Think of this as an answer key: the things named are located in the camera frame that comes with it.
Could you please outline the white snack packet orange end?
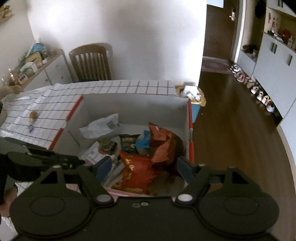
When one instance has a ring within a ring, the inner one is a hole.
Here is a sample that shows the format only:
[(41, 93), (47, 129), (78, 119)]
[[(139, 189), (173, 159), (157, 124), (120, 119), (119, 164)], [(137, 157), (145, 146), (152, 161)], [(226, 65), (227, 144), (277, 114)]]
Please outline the white snack packet orange end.
[(86, 164), (97, 164), (104, 157), (108, 156), (107, 154), (102, 154), (99, 152), (99, 146), (100, 144), (95, 142), (89, 149), (82, 153), (79, 159), (85, 161)]

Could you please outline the dark red foil snack bag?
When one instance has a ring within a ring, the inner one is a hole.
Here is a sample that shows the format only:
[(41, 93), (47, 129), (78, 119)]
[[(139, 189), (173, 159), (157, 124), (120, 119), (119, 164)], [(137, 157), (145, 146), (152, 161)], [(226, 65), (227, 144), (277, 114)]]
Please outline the dark red foil snack bag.
[(152, 163), (173, 163), (178, 157), (185, 155), (183, 140), (166, 128), (149, 122), (149, 139), (150, 158)]

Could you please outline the round brown pastry packet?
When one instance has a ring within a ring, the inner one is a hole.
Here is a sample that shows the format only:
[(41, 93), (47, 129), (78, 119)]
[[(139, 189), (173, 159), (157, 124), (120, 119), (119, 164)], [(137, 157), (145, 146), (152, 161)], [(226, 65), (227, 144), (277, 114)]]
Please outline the round brown pastry packet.
[(38, 113), (35, 110), (31, 111), (29, 114), (29, 121), (30, 122), (36, 121), (37, 118), (38, 118)]

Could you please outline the large white snack bag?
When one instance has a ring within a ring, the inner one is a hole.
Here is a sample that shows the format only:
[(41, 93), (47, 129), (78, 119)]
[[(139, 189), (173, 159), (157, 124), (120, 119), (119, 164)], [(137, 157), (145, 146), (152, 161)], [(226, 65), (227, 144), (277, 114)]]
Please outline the large white snack bag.
[(79, 128), (81, 135), (86, 139), (102, 138), (107, 135), (113, 135), (120, 130), (119, 114), (115, 113), (105, 118), (100, 118)]

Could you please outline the blue cookie snack packet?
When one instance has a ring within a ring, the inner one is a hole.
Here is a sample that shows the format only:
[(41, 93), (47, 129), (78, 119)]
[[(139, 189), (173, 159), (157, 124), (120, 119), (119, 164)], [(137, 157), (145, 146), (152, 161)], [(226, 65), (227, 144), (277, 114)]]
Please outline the blue cookie snack packet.
[(149, 142), (150, 142), (151, 132), (148, 130), (144, 131), (144, 137), (135, 143), (135, 147), (149, 149)]

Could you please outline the white grid tablecloth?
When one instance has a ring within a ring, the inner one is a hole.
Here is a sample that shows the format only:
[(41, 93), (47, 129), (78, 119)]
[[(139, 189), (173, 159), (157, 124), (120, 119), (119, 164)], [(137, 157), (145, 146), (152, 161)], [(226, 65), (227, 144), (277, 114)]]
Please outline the white grid tablecloth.
[[(177, 96), (170, 81), (107, 80), (70, 84), (55, 84), (2, 99), (6, 118), (1, 121), (1, 137), (15, 138), (49, 150), (59, 128), (66, 121), (68, 107), (83, 94), (144, 94)], [(36, 121), (29, 114), (38, 113)]]

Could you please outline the black sesame snack packet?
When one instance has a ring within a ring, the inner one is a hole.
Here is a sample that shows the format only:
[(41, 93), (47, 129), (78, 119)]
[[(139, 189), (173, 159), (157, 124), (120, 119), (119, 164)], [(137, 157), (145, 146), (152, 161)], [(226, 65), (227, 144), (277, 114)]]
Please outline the black sesame snack packet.
[(136, 134), (136, 135), (121, 134), (121, 135), (119, 135), (121, 151), (129, 153), (129, 154), (138, 154), (138, 150), (135, 147), (135, 143), (136, 143), (136, 140), (138, 139), (139, 136), (140, 136), (140, 134)]

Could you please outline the white red cardboard box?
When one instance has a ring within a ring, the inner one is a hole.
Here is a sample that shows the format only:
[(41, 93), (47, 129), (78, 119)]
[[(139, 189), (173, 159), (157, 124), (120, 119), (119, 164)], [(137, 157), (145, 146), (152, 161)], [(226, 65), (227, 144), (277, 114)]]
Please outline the white red cardboard box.
[(144, 137), (149, 123), (166, 128), (179, 136), (184, 144), (185, 156), (193, 161), (191, 104), (188, 100), (169, 95), (144, 94), (83, 94), (68, 107), (66, 121), (59, 128), (49, 150), (59, 154), (81, 157), (95, 142), (83, 137), (80, 128), (91, 122), (119, 115), (119, 129), (105, 139), (120, 142), (120, 134), (139, 134)]

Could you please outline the stool with clutter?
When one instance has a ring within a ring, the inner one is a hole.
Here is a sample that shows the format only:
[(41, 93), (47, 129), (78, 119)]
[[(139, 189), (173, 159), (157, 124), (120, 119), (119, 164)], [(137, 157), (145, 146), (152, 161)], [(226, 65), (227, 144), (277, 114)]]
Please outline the stool with clutter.
[(177, 85), (175, 89), (179, 97), (187, 98), (191, 101), (192, 122), (195, 123), (199, 110), (206, 105), (203, 91), (195, 85)]

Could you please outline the white drawer sideboard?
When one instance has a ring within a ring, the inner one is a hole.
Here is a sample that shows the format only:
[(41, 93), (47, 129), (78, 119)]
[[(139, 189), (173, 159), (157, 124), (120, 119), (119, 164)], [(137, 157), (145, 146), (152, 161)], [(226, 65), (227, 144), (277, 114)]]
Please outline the white drawer sideboard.
[(39, 67), (29, 66), (26, 73), (19, 67), (10, 70), (8, 78), (1, 79), (1, 96), (72, 82), (64, 51), (57, 49), (54, 56), (45, 59)]

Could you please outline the row of shoes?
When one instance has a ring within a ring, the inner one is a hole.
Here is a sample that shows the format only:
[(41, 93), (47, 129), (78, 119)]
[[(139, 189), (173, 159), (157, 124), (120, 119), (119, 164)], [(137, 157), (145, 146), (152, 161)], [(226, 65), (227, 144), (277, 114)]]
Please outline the row of shoes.
[(251, 79), (238, 64), (232, 64), (230, 70), (235, 79), (243, 83), (245, 87), (250, 90), (251, 94), (256, 97), (256, 100), (265, 106), (269, 113), (274, 113), (276, 111), (275, 104), (271, 97), (257, 80)]

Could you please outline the patterned door mat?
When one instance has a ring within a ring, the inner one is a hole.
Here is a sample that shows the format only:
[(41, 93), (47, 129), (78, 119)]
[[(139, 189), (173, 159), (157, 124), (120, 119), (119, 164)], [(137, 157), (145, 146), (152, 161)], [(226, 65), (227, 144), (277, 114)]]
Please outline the patterned door mat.
[(208, 56), (203, 56), (201, 71), (209, 73), (232, 74), (230, 70), (230, 62), (228, 60)]

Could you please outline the brown wooden chair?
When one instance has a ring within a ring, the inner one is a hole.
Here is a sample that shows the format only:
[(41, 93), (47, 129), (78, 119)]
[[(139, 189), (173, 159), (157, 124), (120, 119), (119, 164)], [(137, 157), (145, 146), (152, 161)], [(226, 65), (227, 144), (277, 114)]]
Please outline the brown wooden chair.
[(79, 82), (111, 80), (106, 48), (100, 44), (79, 46), (69, 52)]

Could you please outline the brown wooden door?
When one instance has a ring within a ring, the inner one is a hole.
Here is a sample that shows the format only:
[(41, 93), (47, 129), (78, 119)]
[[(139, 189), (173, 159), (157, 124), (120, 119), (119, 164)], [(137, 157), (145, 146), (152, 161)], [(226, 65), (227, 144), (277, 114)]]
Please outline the brown wooden door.
[(230, 60), (236, 34), (239, 1), (223, 1), (223, 6), (207, 5), (206, 31), (203, 55)]

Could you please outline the white wall cabinet unit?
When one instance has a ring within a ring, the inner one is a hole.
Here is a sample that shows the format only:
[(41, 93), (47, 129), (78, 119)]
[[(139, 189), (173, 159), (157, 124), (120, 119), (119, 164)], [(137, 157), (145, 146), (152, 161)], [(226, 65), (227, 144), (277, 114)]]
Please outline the white wall cabinet unit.
[(295, 11), (286, 1), (244, 1), (240, 17), (238, 64), (270, 97), (288, 151), (295, 157)]

